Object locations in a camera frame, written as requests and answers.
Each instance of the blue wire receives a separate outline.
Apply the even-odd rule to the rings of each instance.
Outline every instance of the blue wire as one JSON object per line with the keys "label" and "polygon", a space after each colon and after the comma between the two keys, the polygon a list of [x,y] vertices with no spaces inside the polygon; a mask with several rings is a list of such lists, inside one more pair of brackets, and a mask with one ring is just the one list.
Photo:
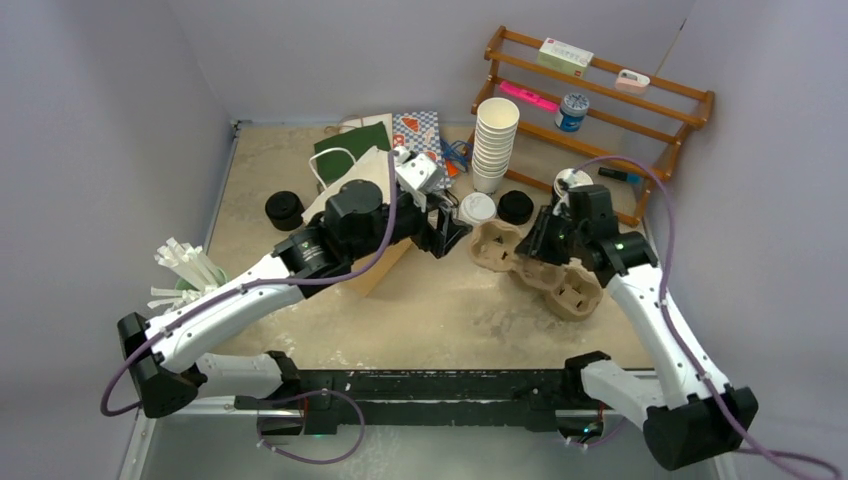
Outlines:
{"label": "blue wire", "polygon": [[[441,137],[439,137],[439,145],[442,147],[442,157],[445,158],[446,162],[454,164],[454,166],[462,173],[468,173],[468,165],[471,163],[471,149],[473,148],[473,145],[468,142],[463,142],[462,140],[457,140],[448,144],[448,142]],[[463,148],[466,149],[468,155],[460,153]]]}

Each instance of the wooden dowel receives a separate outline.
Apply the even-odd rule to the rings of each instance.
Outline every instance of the wooden dowel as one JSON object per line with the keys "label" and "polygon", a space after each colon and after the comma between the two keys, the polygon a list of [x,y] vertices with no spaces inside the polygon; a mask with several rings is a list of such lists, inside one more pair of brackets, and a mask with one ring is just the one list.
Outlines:
{"label": "wooden dowel", "polygon": [[477,94],[477,98],[474,99],[474,103],[471,105],[471,114],[477,115],[477,106],[483,103],[483,100],[490,98],[495,93],[495,82],[492,81],[492,76],[489,75],[489,78],[486,80],[486,83],[483,84],[483,88],[480,89],[480,93]]}
{"label": "wooden dowel", "polygon": [[527,175],[518,173],[515,170],[507,170],[504,176],[510,180],[515,180],[518,183],[523,183],[524,185],[529,185],[533,188],[538,188],[539,190],[543,190],[545,192],[550,192],[553,188],[553,180],[551,180],[551,182],[549,183],[540,182],[533,177],[528,177]]}
{"label": "wooden dowel", "polygon": [[[616,75],[618,75],[618,72],[627,68],[625,66],[598,57],[592,57],[592,62],[590,63],[590,65],[596,68],[600,68],[601,70],[606,70],[607,72],[614,73]],[[668,90],[669,92],[674,92],[683,95],[684,97],[694,98],[695,100],[699,101],[704,100],[707,97],[707,92],[703,92],[692,87],[687,87],[686,85],[681,85],[677,82],[672,82],[671,80],[666,80],[664,78],[648,75],[647,73],[642,73],[642,75],[645,75],[646,77],[651,79],[652,87],[662,88],[663,90]]]}
{"label": "wooden dowel", "polygon": [[[509,30],[503,32],[502,36],[506,40],[511,40],[513,42],[520,43],[522,45],[527,45],[528,47],[532,47],[535,49],[539,49],[542,46],[542,43],[544,43],[543,40],[539,40],[538,38],[528,37],[527,35],[522,35],[520,33],[512,32]],[[592,62],[590,63],[590,65],[596,68],[600,68],[601,70],[606,70],[608,72],[615,73],[616,75],[622,69],[627,68],[598,57],[592,57]],[[695,100],[706,99],[707,92],[703,92],[692,87],[687,87],[686,85],[681,85],[679,83],[672,82],[664,78],[655,77],[653,75],[647,76],[650,77],[652,86],[659,87],[663,90],[668,90],[670,92],[678,93],[689,98],[694,98]]]}
{"label": "wooden dowel", "polygon": [[628,227],[636,227],[636,226],[639,225],[639,222],[642,220],[641,217],[636,218],[636,217],[632,217],[630,215],[627,215],[627,214],[624,214],[624,213],[621,213],[621,212],[615,212],[615,216],[618,217],[619,222],[627,225]]}
{"label": "wooden dowel", "polygon": [[680,158],[680,150],[683,148],[683,142],[686,141],[686,138],[689,137],[689,134],[692,133],[694,127],[688,124],[683,124],[677,130],[677,133],[674,135],[675,141],[674,144],[670,146],[671,151],[668,153],[668,164],[665,167],[665,178],[664,181],[668,181],[671,179],[671,175],[674,173],[674,169],[677,167],[677,159]]}
{"label": "wooden dowel", "polygon": [[489,76],[492,77],[493,79],[497,78],[498,69],[500,67],[501,67],[501,62],[499,62],[497,60],[492,60],[491,65],[489,65]]}
{"label": "wooden dowel", "polygon": [[713,103],[715,102],[715,92],[712,90],[707,92],[706,98],[704,101],[698,105],[698,118],[701,120],[701,124],[697,125],[698,129],[701,129],[704,125],[707,124],[707,121],[710,119],[710,115],[713,113]]}
{"label": "wooden dowel", "polygon": [[536,65],[535,63],[528,62],[527,60],[522,60],[518,57],[513,57],[512,55],[506,55],[501,52],[491,52],[489,57],[495,60],[500,60],[501,62],[508,63],[510,65],[515,65],[516,67],[521,67],[525,70],[530,70],[531,72],[540,73],[542,75],[546,75],[551,78],[555,78],[557,80],[561,80],[566,83],[570,83],[572,85],[576,85],[578,87],[583,87],[586,90],[600,93],[602,95],[606,95],[608,97],[614,98],[616,100],[620,100],[624,103],[629,103],[631,105],[635,105],[637,107],[644,108],[646,110],[650,110],[652,112],[659,113],[660,115],[665,115],[667,117],[671,117],[682,122],[686,122],[691,125],[698,125],[701,123],[701,120],[693,117],[692,115],[687,115],[685,113],[678,112],[677,110],[673,110],[668,107],[664,107],[662,105],[657,105],[655,103],[651,103],[647,100],[643,100],[639,97],[634,97],[628,95],[623,92],[619,92],[618,90],[613,90],[611,88],[607,88],[601,85],[594,84],[592,82],[587,82],[586,80],[572,77],[570,75],[566,75],[561,72],[557,72],[556,70],[551,70],[550,68],[545,68],[540,65]]}
{"label": "wooden dowel", "polygon": [[574,150],[575,152],[586,155],[587,157],[603,157],[605,155],[612,155],[612,153],[602,148],[566,137],[565,135],[533,125],[529,122],[518,122],[518,129],[546,142],[568,148],[569,150]]}
{"label": "wooden dowel", "polygon": [[501,44],[503,44],[503,34],[506,32],[506,27],[501,25],[495,31],[495,34],[492,35],[492,38],[489,39],[489,43],[486,45],[486,52],[483,53],[483,58],[489,60],[489,53],[501,48]]}
{"label": "wooden dowel", "polygon": [[[510,83],[511,85],[515,85],[518,88],[522,88],[524,90],[533,92],[536,95],[539,95],[540,97],[544,98],[545,100],[547,100],[549,102],[559,104],[560,100],[562,100],[561,98],[557,97],[556,95],[552,95],[550,93],[544,92],[544,91],[539,90],[537,88],[533,88],[533,87],[530,87],[530,86],[527,86],[527,85],[523,85],[523,84],[518,83],[518,82],[513,82],[512,80],[507,80],[507,79],[499,78],[499,77],[495,77],[495,78],[493,78],[493,80],[494,80],[495,84],[497,84],[497,85],[500,85],[501,82],[506,81],[506,82]],[[639,125],[638,123],[631,122],[630,120],[625,120],[621,117],[617,117],[617,116],[612,115],[610,113],[604,113],[604,112],[601,112],[597,109],[590,108],[589,113],[587,113],[587,115],[589,115],[590,117],[597,118],[598,120],[601,120],[601,121],[604,121],[604,122],[607,122],[607,123],[611,123],[613,125],[617,125],[621,128],[625,128],[627,130],[630,130],[631,132],[640,133],[642,135],[645,135],[646,137],[654,138],[654,139],[659,140],[659,141],[664,142],[664,143],[674,143],[674,137],[671,136],[671,135],[668,135],[667,133],[663,133],[663,132],[654,130],[652,128],[648,128],[648,127],[645,127],[643,125]]]}
{"label": "wooden dowel", "polygon": [[654,181],[649,178],[642,180],[642,195],[636,203],[636,208],[633,209],[633,217],[636,219],[637,224],[645,216],[645,209],[648,208],[648,199],[651,197],[654,185]]}
{"label": "wooden dowel", "polygon": [[[566,136],[559,134],[557,132],[554,132],[554,131],[533,125],[532,123],[518,122],[518,130],[521,131],[521,132],[524,132],[528,135],[532,135],[532,136],[538,138],[539,140],[543,140],[543,141],[546,141],[548,143],[552,143],[554,145],[564,147],[564,148],[567,148],[569,150],[573,150],[577,153],[580,153],[580,154],[585,155],[585,156],[590,157],[590,158],[605,157],[605,156],[608,156],[608,155],[615,155],[611,152],[608,152],[604,149],[598,148],[594,145],[589,145],[587,143],[583,143],[583,142],[575,140],[573,138],[566,137]],[[613,167],[615,167],[619,170],[623,170],[623,171],[628,172],[628,173],[635,173],[636,175],[639,175],[639,176],[645,175],[645,173],[642,170],[640,170],[640,169],[634,167],[633,165],[631,165],[627,162],[624,162],[622,160],[612,159],[612,160],[607,160],[606,163],[608,163],[609,165],[611,165],[611,166],[613,166]],[[654,174],[656,174],[657,177],[659,177],[661,180],[666,179],[666,173],[665,172],[657,170],[656,168],[652,168],[651,170],[653,170]]]}

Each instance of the white paper cup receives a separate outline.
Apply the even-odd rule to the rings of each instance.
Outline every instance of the white paper cup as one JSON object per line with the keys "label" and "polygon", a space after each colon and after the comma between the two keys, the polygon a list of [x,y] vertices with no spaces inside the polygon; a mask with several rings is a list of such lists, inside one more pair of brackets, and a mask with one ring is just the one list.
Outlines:
{"label": "white paper cup", "polygon": [[494,176],[494,175],[505,175],[506,171],[509,170],[509,165],[504,165],[502,167],[488,167],[480,164],[473,164],[472,168],[474,170],[479,170],[480,173],[486,176]]}
{"label": "white paper cup", "polygon": [[474,152],[471,154],[471,160],[474,163],[482,163],[488,166],[503,165],[509,163],[512,152],[505,152],[501,155],[486,155],[482,152]]}
{"label": "white paper cup", "polygon": [[491,132],[478,123],[474,128],[474,138],[475,141],[485,140],[489,143],[512,142],[515,140],[516,132],[518,132],[517,128],[507,132]]}
{"label": "white paper cup", "polygon": [[479,151],[488,157],[499,157],[511,152],[512,144],[508,143],[506,145],[492,147],[485,143],[475,143],[472,151]]}
{"label": "white paper cup", "polygon": [[471,175],[474,190],[486,194],[495,193],[503,181],[503,174],[488,175],[475,169]]}
{"label": "white paper cup", "polygon": [[505,98],[492,97],[477,106],[477,123],[492,133],[514,130],[520,115],[518,107]]}

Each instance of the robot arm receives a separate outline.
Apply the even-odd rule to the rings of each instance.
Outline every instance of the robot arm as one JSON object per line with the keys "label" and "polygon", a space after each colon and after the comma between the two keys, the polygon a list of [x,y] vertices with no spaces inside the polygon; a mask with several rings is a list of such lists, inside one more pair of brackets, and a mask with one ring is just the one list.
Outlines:
{"label": "robot arm", "polygon": [[[429,158],[405,150],[394,152],[394,167],[403,193],[395,205],[397,216],[391,241],[412,238],[420,249],[440,258],[470,227],[455,223],[450,208],[430,191],[436,183],[433,175],[440,174],[431,163]],[[568,190],[567,199],[566,203],[555,202],[542,209],[516,252],[554,265],[568,263],[573,257],[581,259],[633,323],[653,360],[659,387],[638,380],[609,356],[594,352],[566,361],[562,386],[557,387],[556,395],[599,400],[619,411],[642,429],[654,458],[670,470],[738,448],[741,437],[732,430],[697,377],[656,303],[662,271],[645,238],[638,232],[619,231],[606,188],[573,188]],[[431,225],[428,213],[436,209],[438,221]],[[379,188],[370,182],[348,183],[328,199],[324,213],[313,218],[304,230],[277,245],[254,267],[219,290],[180,311],[149,321],[135,313],[120,320],[118,329],[125,356],[135,354],[153,336],[166,333],[129,368],[145,414],[151,418],[169,415],[202,397],[290,396],[284,393],[299,388],[299,373],[284,353],[230,357],[206,352],[268,313],[309,298],[327,286],[257,283],[257,279],[321,279],[349,273],[356,259],[377,250],[387,229],[387,218],[388,206],[382,203]],[[673,300],[667,297],[667,302],[672,325],[701,359],[737,420],[748,428],[757,411],[753,394],[747,388],[734,389],[730,385],[710,362]],[[179,328],[165,329],[176,317],[195,309],[199,310]],[[415,372],[406,374],[414,376]],[[462,388],[454,394],[459,397],[454,398],[468,394],[469,390]],[[518,396],[505,401],[520,399]],[[553,418],[553,411],[549,415],[546,418]]]}
{"label": "robot arm", "polygon": [[[621,369],[609,356],[593,352],[566,362],[573,393],[604,402],[642,429],[654,458],[668,469],[738,448],[741,437],[722,416],[663,317],[658,303],[663,272],[645,237],[619,231],[605,187],[572,188],[567,200],[566,205],[543,208],[516,252],[554,265],[579,258],[633,324],[659,379],[657,388]],[[731,386],[670,295],[666,304],[674,330],[748,428],[757,411],[753,393]]]}
{"label": "robot arm", "polygon": [[[411,238],[419,249],[442,257],[471,231],[468,225],[454,222],[451,207],[433,193],[442,169],[426,155],[405,148],[393,150],[390,161],[402,191],[394,205],[391,243]],[[169,415],[196,398],[266,398],[276,391],[288,368],[284,355],[269,352],[231,357],[207,352],[269,313],[330,285],[296,286],[279,280],[350,273],[354,261],[378,249],[388,226],[389,208],[376,185],[351,181],[327,200],[324,212],[305,229],[203,299],[149,320],[137,313],[121,319],[118,331],[125,356],[153,336],[164,334],[129,368],[145,414],[151,418]],[[437,220],[431,225],[428,215],[436,210]],[[186,316],[189,319],[179,327],[167,328]]]}

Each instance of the white wall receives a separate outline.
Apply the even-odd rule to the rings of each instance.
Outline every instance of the white wall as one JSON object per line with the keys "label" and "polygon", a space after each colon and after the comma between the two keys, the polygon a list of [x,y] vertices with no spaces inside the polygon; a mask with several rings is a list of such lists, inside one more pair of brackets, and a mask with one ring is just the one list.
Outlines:
{"label": "white wall", "polygon": [[401,107],[471,120],[501,24],[653,72],[694,2],[169,1],[232,117],[291,122]]}
{"label": "white wall", "polygon": [[[844,470],[846,19],[837,0],[697,0],[661,72],[716,91],[672,180],[671,291],[716,363],[757,395],[752,433]],[[650,216],[664,246],[658,196]]]}
{"label": "white wall", "polygon": [[228,117],[165,0],[4,2],[0,65],[0,477],[115,478],[115,322],[202,241]]}

